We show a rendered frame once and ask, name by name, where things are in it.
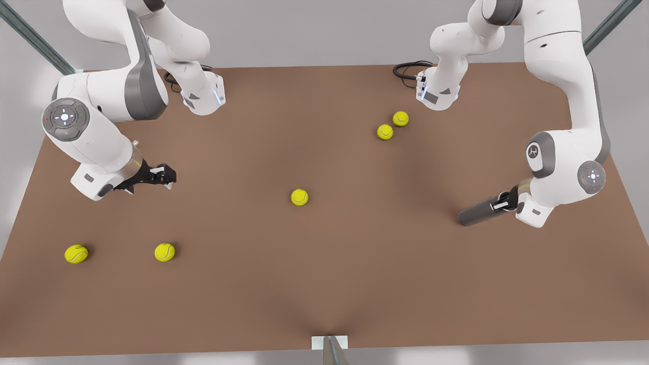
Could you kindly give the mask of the white post foot plate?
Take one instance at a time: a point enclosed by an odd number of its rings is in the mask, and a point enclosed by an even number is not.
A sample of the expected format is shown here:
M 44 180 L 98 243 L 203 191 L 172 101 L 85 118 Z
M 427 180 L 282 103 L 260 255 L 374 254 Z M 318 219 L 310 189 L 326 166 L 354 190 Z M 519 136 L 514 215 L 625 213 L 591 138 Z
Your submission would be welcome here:
M 324 347 L 325 342 L 327 342 L 327 338 L 332 337 L 335 338 L 338 341 L 339 346 L 341 349 L 348 349 L 348 336 L 333 336 L 333 335 L 327 335 L 327 336 L 320 336 L 320 337 L 311 337 L 311 349 L 313 350 L 322 350 Z

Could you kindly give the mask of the silver frame post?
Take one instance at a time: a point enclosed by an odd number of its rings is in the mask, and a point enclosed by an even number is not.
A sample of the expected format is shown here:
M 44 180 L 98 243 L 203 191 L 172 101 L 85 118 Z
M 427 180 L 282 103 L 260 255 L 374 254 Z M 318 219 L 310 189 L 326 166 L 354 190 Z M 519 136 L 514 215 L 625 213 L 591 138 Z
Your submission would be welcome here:
M 60 53 L 58 53 L 44 38 L 39 35 L 6 0 L 0 0 L 0 18 L 13 28 L 23 39 L 32 46 L 44 59 L 55 67 L 63 76 L 75 74 L 74 69 Z
M 323 338 L 322 365 L 350 365 L 336 337 Z
M 621 0 L 583 41 L 585 54 L 588 56 L 642 1 Z

